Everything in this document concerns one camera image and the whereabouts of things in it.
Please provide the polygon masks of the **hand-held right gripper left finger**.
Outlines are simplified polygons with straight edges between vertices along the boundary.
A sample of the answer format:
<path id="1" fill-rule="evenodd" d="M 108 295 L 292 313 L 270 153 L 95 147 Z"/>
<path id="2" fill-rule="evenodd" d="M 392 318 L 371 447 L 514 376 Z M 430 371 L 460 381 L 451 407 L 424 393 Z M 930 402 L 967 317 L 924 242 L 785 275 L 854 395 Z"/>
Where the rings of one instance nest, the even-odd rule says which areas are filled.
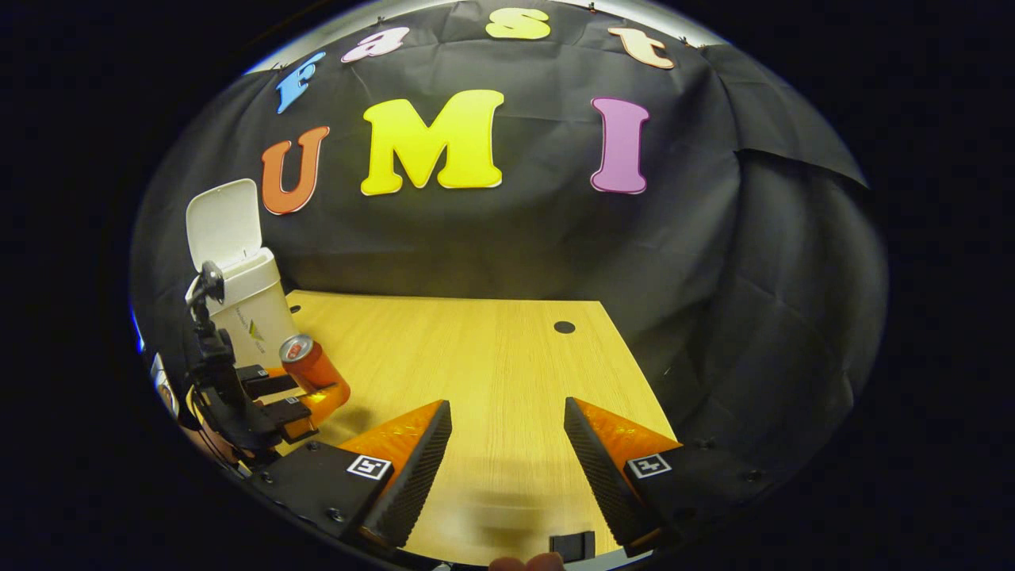
<path id="1" fill-rule="evenodd" d="M 398 550 L 427 502 L 452 436 L 446 399 L 338 446 L 312 439 L 251 476 L 251 490 L 324 536 Z"/>

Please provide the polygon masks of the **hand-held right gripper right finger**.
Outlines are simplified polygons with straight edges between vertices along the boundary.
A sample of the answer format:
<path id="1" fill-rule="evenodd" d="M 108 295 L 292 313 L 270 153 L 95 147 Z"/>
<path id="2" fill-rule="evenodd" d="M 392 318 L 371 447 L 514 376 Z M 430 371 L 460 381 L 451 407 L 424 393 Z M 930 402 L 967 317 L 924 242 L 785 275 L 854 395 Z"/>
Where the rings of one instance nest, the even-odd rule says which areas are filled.
<path id="1" fill-rule="evenodd" d="M 630 557 L 706 538 L 775 488 L 769 471 L 710 440 L 681 443 L 583 399 L 565 399 L 563 430 L 610 534 Z"/>

